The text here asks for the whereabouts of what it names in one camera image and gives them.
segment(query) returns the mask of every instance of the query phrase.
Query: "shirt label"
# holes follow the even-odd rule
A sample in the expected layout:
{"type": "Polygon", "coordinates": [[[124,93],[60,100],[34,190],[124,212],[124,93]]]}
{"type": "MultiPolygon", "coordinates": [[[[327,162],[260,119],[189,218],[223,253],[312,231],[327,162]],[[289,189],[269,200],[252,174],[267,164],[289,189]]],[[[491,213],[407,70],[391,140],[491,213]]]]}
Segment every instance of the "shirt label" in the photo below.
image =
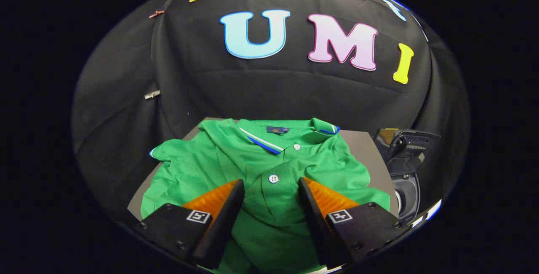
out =
{"type": "Polygon", "coordinates": [[[274,133],[274,134],[286,134],[286,132],[289,132],[289,128],[278,128],[278,127],[267,127],[268,133],[274,133]]]}

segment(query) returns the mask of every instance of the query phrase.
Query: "black fabric backdrop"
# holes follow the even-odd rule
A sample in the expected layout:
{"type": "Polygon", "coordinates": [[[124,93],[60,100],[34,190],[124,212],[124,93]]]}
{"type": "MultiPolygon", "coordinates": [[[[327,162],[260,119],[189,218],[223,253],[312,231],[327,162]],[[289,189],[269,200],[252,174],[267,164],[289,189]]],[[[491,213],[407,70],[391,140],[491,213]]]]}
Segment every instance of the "black fabric backdrop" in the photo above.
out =
{"type": "MultiPolygon", "coordinates": [[[[182,138],[204,117],[317,117],[371,136],[414,127],[442,135],[418,174],[422,213],[447,195],[462,168],[469,107],[451,51],[424,21],[402,14],[407,22],[381,0],[149,0],[104,35],[81,73],[71,118],[81,172],[113,218],[131,222],[127,204],[155,166],[147,151],[182,138]],[[291,11],[285,47],[256,60],[226,52],[219,17],[268,9],[291,11]],[[166,14],[147,17],[157,10],[166,14]],[[334,16],[345,32],[357,22],[375,27],[377,69],[309,61],[312,13],[334,16]],[[399,42],[414,49],[406,85],[392,80],[399,42]],[[157,89],[160,96],[142,99],[157,89]]],[[[268,39],[267,21],[252,19],[248,28],[252,42],[268,39]]]]}
{"type": "MultiPolygon", "coordinates": [[[[73,88],[88,55],[146,1],[8,0],[6,62],[15,79],[6,96],[16,99],[8,98],[7,109],[23,118],[6,128],[5,146],[8,214],[15,211],[6,243],[17,257],[8,258],[15,272],[181,272],[107,219],[77,172],[69,130],[73,88]]],[[[525,187],[533,184],[528,113],[537,99],[530,1],[400,0],[455,52],[470,95],[472,142],[448,203],[362,272],[531,270],[534,245],[520,245],[534,209],[522,195],[533,193],[525,187]],[[516,132],[523,127],[527,132],[516,132]]]]}

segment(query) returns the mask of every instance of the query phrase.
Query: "screw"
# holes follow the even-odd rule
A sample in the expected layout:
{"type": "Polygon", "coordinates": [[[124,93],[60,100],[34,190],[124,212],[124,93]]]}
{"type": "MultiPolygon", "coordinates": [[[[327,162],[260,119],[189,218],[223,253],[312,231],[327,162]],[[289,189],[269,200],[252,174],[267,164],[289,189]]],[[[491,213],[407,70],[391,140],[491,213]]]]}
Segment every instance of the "screw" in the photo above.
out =
{"type": "Polygon", "coordinates": [[[185,244],[181,241],[177,241],[176,246],[178,247],[178,249],[181,249],[181,250],[185,249],[185,244]]]}
{"type": "Polygon", "coordinates": [[[364,247],[365,245],[360,243],[360,242],[357,242],[355,244],[352,245],[352,250],[355,250],[357,251],[358,249],[361,249],[362,247],[364,247]]]}

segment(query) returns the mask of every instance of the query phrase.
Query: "shirt sleeve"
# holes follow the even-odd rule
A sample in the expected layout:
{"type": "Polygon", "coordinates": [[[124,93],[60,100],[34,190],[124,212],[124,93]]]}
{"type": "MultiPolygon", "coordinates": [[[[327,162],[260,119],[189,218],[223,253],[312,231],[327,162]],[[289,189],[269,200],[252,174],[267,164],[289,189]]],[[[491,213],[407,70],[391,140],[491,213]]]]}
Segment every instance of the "shirt sleeve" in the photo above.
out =
{"type": "Polygon", "coordinates": [[[206,132],[190,141],[167,140],[150,155],[163,165],[142,197],[142,218],[165,203],[181,206],[226,183],[216,147],[206,132]]]}

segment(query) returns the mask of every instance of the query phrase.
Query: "white button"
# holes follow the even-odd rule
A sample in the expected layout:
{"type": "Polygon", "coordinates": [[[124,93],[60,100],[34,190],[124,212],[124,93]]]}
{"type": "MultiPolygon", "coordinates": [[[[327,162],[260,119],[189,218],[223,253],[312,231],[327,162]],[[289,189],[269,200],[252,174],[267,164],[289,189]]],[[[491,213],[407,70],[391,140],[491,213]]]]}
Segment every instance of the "white button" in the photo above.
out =
{"type": "Polygon", "coordinates": [[[276,176],[275,174],[269,176],[269,182],[271,182],[272,184],[276,184],[278,181],[279,181],[279,177],[276,176]]]}

